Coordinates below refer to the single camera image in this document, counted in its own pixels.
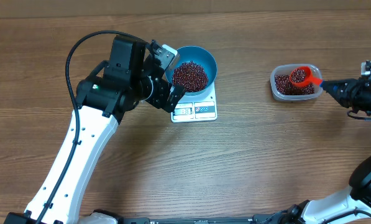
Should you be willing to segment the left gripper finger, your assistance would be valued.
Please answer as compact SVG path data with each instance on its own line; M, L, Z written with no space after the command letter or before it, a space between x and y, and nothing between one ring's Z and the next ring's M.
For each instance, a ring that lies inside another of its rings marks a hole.
M179 84L174 85L174 89L170 93L163 109L168 113L174 112L176 105L182 99L185 93L186 93L185 87Z
M162 46L153 39L149 44L149 52L153 61L162 61L165 56Z

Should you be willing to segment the red beans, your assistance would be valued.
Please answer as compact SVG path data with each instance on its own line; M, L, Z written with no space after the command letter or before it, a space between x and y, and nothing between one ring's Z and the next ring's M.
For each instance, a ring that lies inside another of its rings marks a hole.
M209 78L204 68L193 61L184 62L174 69L172 84L182 85L186 92L198 92L204 90L209 83ZM291 84L290 75L275 76L277 91L282 95L310 95L314 94L314 85L311 83L304 88L298 88Z

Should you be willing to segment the blue metal bowl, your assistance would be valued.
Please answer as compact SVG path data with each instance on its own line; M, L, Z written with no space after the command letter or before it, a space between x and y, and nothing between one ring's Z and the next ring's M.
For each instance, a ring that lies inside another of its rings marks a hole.
M206 91L215 81L218 65L213 55L198 46L184 46L177 49L180 56L173 70L165 73L173 86L180 85L185 95L195 96Z

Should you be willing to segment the red scoop blue handle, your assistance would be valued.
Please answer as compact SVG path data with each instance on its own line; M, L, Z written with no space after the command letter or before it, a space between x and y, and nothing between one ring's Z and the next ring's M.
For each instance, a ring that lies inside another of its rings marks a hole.
M307 66L298 67L290 74L290 82L298 88L304 88L309 84L320 86L323 82L322 79L314 77L312 71Z

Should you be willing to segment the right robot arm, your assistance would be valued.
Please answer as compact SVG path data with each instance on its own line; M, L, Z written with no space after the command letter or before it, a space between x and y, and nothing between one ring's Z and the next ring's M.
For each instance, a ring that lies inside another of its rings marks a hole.
M371 80L322 81L319 86L351 109L348 117L371 121ZM371 156L353 171L344 190L292 205L280 214L278 223L348 223L362 218L371 218Z

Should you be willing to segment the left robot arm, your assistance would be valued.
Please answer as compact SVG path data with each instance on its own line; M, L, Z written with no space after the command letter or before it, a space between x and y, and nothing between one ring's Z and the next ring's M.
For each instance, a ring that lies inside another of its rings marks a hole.
M109 60L68 89L72 117L48 176L25 211L8 213L5 223L77 223L96 163L124 113L141 101L171 113L185 94L162 78L180 58L177 50L118 31L113 35Z

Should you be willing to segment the white kitchen scale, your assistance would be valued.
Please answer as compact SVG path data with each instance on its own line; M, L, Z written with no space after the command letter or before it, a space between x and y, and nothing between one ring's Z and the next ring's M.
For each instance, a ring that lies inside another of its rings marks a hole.
M200 94L185 94L170 113L173 123L215 121L218 118L215 85L212 83Z

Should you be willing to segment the clear plastic container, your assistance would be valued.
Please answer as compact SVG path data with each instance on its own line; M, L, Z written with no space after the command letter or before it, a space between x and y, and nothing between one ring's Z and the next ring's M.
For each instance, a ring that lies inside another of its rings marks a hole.
M303 101L317 98L323 90L321 72L311 64L288 64L275 68L270 77L277 101Z

